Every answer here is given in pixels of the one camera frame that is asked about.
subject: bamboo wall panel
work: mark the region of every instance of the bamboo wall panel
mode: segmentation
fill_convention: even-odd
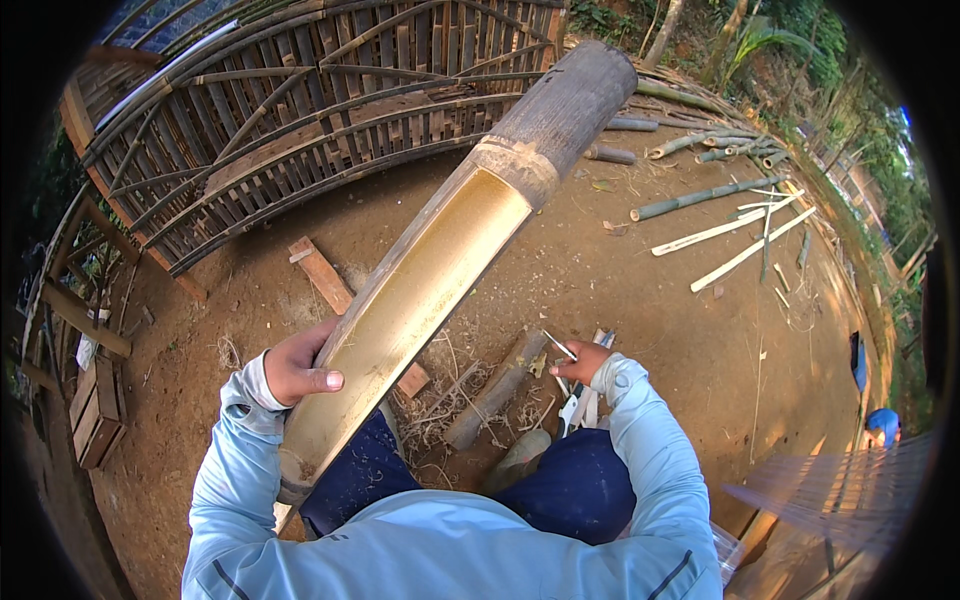
[[[326,0],[267,13],[134,98],[84,166],[177,276],[318,194],[478,141],[555,61],[563,8]],[[94,119],[123,98],[79,81]]]

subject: sleeve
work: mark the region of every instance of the sleeve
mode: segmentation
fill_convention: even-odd
[[[196,587],[198,573],[218,557],[276,538],[272,531],[280,486],[276,448],[283,438],[286,407],[267,387],[265,354],[234,372],[220,390],[220,420],[213,426],[193,488],[189,515],[193,536],[183,568],[184,592]]]
[[[613,449],[636,495],[630,536],[673,540],[716,564],[707,485],[696,453],[637,361],[619,352],[590,381],[611,413]]]

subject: long-sleeved shirt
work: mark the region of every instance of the long-sleeved shirt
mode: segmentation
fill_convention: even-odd
[[[636,361],[615,353],[590,387],[636,494],[630,536],[591,546],[543,533],[467,492],[398,493],[319,540],[279,540],[273,504],[283,412],[263,354],[221,390],[194,486],[189,598],[719,598],[697,457]]]

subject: person's left hand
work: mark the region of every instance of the person's left hand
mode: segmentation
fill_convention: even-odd
[[[263,371],[276,401],[293,406],[307,394],[329,394],[344,387],[344,374],[314,369],[313,361],[324,347],[340,317],[333,317],[283,340],[267,350]]]

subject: navy blue pants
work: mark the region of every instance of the navy blue pants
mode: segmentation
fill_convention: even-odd
[[[376,411],[320,478],[300,514],[323,536],[381,498],[419,489]],[[603,429],[578,429],[550,445],[536,471],[492,498],[543,532],[589,544],[614,540],[636,504],[627,467]]]

